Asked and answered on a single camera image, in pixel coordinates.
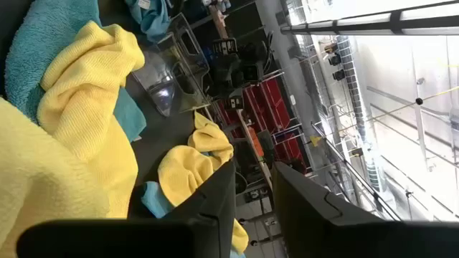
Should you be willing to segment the black metal beam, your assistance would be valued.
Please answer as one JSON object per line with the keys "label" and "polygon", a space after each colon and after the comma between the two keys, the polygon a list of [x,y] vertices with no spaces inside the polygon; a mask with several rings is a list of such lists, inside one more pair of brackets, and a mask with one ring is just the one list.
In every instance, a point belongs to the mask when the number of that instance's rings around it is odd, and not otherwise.
{"label": "black metal beam", "polygon": [[459,3],[424,9],[394,10],[280,29],[283,34],[309,35],[459,35]]}

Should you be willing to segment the yellow microfiber towel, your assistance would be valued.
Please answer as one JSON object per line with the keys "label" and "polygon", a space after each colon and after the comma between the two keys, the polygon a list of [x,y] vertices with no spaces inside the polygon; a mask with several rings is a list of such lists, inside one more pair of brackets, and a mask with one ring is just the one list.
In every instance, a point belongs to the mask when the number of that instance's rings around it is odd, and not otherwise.
{"label": "yellow microfiber towel", "polygon": [[190,257],[229,258],[247,248],[249,237],[235,218],[233,153],[219,126],[195,113],[187,144],[169,150],[158,167],[161,189],[174,206],[164,218]]}
{"label": "yellow microfiber towel", "polygon": [[47,68],[37,122],[0,100],[0,258],[44,221],[127,217],[138,165],[114,109],[143,64],[132,33],[89,22]]}

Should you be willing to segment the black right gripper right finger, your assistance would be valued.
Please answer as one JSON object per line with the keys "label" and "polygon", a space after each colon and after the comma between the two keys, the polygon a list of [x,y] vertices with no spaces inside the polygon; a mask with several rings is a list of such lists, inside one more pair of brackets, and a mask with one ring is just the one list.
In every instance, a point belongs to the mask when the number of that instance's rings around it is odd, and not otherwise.
{"label": "black right gripper right finger", "polygon": [[282,162],[272,179],[290,258],[459,258],[459,223],[383,220]]}

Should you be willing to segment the clear plastic basket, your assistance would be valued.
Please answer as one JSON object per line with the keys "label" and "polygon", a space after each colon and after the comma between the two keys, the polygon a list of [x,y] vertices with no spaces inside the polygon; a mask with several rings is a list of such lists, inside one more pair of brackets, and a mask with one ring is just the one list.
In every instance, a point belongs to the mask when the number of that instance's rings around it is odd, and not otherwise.
{"label": "clear plastic basket", "polygon": [[133,72],[164,117],[210,105],[204,94],[209,65],[183,14],[171,19],[166,36],[142,48],[144,66]]}

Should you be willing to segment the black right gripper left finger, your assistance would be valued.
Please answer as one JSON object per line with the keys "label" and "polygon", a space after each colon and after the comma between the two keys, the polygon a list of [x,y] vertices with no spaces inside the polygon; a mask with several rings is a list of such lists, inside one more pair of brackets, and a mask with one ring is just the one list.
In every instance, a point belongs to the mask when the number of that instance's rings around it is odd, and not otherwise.
{"label": "black right gripper left finger", "polygon": [[235,165],[215,171],[161,219],[73,219],[28,228],[18,258],[229,258]]}

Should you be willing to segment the silver spiral ventilation duct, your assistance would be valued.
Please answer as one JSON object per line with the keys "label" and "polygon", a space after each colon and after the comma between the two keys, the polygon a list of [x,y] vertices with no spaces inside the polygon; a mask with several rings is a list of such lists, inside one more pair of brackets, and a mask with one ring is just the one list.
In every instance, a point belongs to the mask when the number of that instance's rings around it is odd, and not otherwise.
{"label": "silver spiral ventilation duct", "polygon": [[377,162],[377,142],[374,136],[373,124],[370,121],[371,113],[368,111],[368,107],[364,101],[359,76],[356,71],[355,51],[348,36],[338,35],[336,41],[355,115],[356,131],[363,144],[362,150],[364,152],[367,178],[376,191],[384,192],[387,190],[387,185],[384,174],[381,172]]}

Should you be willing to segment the teal microfiber towel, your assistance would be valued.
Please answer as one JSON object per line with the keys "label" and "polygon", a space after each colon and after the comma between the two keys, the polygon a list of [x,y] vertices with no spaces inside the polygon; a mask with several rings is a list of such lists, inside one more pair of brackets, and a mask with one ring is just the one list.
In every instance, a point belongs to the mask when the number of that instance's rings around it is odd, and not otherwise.
{"label": "teal microfiber towel", "polygon": [[101,24],[98,0],[34,0],[6,57],[6,95],[62,142],[133,141],[146,119],[126,78],[144,63],[133,33]]}

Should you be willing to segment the blue microfiber towel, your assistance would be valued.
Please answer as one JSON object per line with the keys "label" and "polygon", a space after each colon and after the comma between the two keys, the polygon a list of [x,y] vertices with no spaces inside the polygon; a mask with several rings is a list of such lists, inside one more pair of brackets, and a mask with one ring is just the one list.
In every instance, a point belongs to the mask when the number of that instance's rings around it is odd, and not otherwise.
{"label": "blue microfiber towel", "polygon": [[164,195],[159,183],[147,181],[143,185],[143,190],[141,202],[157,219],[165,217],[174,209],[174,206]]}
{"label": "blue microfiber towel", "polygon": [[166,0],[124,0],[147,40],[157,43],[167,34],[170,18]]}

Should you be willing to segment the red storage bin rack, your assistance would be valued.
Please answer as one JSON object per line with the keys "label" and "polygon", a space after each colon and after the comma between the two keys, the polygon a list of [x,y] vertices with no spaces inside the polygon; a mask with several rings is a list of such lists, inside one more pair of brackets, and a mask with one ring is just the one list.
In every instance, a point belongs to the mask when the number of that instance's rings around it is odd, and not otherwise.
{"label": "red storage bin rack", "polygon": [[[306,154],[303,126],[285,98],[284,84],[280,78],[269,79],[259,85],[243,89],[245,107],[242,116],[248,127],[255,129],[264,151],[262,157],[267,166],[282,161],[306,174],[311,164]],[[229,136],[244,143],[246,152],[252,152],[240,126],[236,110],[226,110],[222,100],[214,102],[218,118],[229,128]]]}

